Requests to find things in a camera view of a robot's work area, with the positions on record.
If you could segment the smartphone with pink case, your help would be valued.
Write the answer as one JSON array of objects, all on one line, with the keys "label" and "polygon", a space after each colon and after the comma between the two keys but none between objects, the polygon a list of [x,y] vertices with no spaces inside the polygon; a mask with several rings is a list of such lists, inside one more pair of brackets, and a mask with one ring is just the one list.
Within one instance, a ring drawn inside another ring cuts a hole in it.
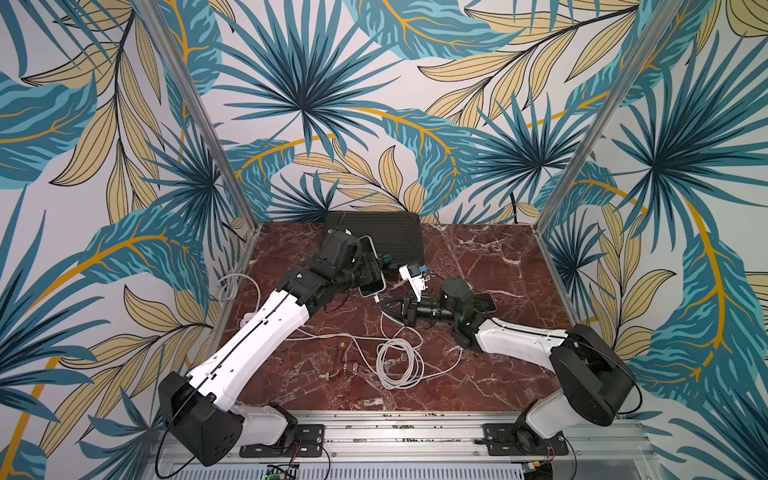
[{"label": "smartphone with pink case", "polygon": [[370,236],[359,238],[361,260],[359,265],[358,291],[363,298],[373,297],[386,290],[382,263]]}]

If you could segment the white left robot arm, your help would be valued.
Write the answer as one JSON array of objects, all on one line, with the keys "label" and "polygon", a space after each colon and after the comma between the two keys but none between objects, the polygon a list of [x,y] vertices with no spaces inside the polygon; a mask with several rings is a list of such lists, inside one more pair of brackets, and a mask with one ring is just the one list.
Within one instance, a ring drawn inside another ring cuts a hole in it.
[{"label": "white left robot arm", "polygon": [[277,347],[336,295],[353,289],[382,292],[382,265],[369,236],[329,231],[319,251],[287,270],[224,346],[188,373],[163,378],[158,387],[163,435],[175,438],[205,467],[238,444],[291,444],[294,417],[272,406],[242,413],[235,407],[240,393]]}]

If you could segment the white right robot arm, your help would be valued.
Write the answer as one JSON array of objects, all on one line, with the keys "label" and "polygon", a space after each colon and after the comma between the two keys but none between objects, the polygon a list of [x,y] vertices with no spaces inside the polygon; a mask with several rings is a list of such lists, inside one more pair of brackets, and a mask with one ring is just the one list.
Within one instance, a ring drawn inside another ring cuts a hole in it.
[{"label": "white right robot arm", "polygon": [[476,294],[459,278],[443,281],[437,296],[401,295],[380,310],[406,327],[443,323],[459,347],[505,355],[552,372],[559,389],[533,401],[496,444],[512,444],[525,453],[555,440],[580,423],[609,426],[637,386],[634,373],[590,327],[542,329],[505,322],[494,316],[493,299]]}]

